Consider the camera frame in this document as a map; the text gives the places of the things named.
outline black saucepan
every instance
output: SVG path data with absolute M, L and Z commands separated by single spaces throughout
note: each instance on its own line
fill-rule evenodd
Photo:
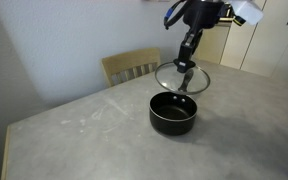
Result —
M 196 118 L 197 105 L 186 95 L 163 92 L 150 102 L 152 126 L 167 135 L 182 135 L 189 132 Z

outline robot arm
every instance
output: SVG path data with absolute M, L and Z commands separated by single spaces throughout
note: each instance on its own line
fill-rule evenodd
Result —
M 169 20 L 173 10 L 184 1 L 186 3 L 183 7 Z M 252 0 L 228 0 L 228 2 L 233 7 L 236 15 L 234 22 L 238 25 L 242 25 L 245 21 L 256 24 L 263 17 L 261 9 Z M 195 66 L 190 59 L 199 44 L 203 29 L 213 28 L 218 23 L 221 12 L 226 8 L 224 1 L 221 0 L 180 0 L 169 9 L 164 18 L 166 29 L 182 16 L 184 23 L 190 27 L 181 43 L 178 58 L 174 60 L 178 72 L 185 73 Z

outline gray table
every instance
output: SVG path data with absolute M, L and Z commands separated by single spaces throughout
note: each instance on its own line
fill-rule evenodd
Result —
M 288 179 L 288 86 L 198 64 L 212 84 L 190 133 L 151 127 L 149 74 L 10 125 L 6 179 Z

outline glass lid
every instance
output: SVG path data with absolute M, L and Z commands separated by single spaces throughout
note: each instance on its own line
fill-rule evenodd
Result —
M 157 82 L 165 89 L 182 95 L 198 94 L 210 85 L 211 79 L 200 67 L 179 73 L 173 62 L 160 65 L 155 71 Z

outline chair backrest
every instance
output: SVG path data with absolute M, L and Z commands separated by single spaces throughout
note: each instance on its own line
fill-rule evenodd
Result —
M 139 49 L 102 59 L 109 87 L 153 72 L 160 62 L 158 48 Z

